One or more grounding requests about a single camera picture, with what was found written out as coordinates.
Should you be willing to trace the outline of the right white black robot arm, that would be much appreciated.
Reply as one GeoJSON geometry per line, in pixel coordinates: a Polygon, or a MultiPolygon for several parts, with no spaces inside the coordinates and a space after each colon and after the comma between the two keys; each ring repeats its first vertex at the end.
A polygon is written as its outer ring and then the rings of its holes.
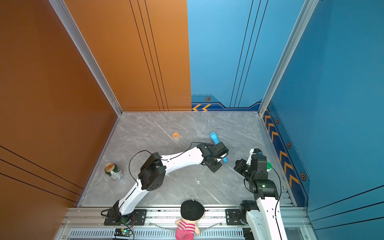
{"type": "Polygon", "coordinates": [[[254,200],[243,200],[240,204],[240,217],[252,231],[255,240],[286,240],[280,196],[281,192],[269,179],[267,157],[255,149],[248,160],[236,161],[235,171],[244,177],[244,184],[254,196],[254,200]]]}

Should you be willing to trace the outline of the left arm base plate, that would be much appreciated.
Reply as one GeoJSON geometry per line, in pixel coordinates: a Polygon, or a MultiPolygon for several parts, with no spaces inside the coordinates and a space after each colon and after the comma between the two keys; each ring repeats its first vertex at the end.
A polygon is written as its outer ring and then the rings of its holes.
{"type": "Polygon", "coordinates": [[[119,219],[114,214],[112,208],[103,210],[101,212],[102,217],[104,217],[105,226],[119,226],[119,225],[129,225],[129,226],[143,226],[146,221],[147,210],[135,209],[131,214],[122,216],[119,219]]]}

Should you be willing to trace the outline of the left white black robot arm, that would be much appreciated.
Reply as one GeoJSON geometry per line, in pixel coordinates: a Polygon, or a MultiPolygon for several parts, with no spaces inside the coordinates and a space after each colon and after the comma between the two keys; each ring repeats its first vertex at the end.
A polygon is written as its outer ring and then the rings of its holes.
{"type": "Polygon", "coordinates": [[[111,215],[113,221],[123,223],[127,220],[148,192],[162,186],[166,175],[188,166],[200,164],[204,164],[215,173],[222,166],[221,160],[228,153],[228,148],[222,142],[217,144],[197,143],[196,147],[173,155],[161,156],[159,153],[151,153],[140,168],[134,186],[113,205],[111,215]]]}

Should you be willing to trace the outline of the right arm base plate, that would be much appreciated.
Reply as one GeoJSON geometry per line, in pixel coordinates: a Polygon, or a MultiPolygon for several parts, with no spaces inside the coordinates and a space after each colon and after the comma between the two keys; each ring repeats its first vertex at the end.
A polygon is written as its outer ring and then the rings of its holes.
{"type": "Polygon", "coordinates": [[[239,209],[226,209],[225,213],[226,213],[226,223],[228,226],[244,225],[244,223],[241,220],[239,209]]]}

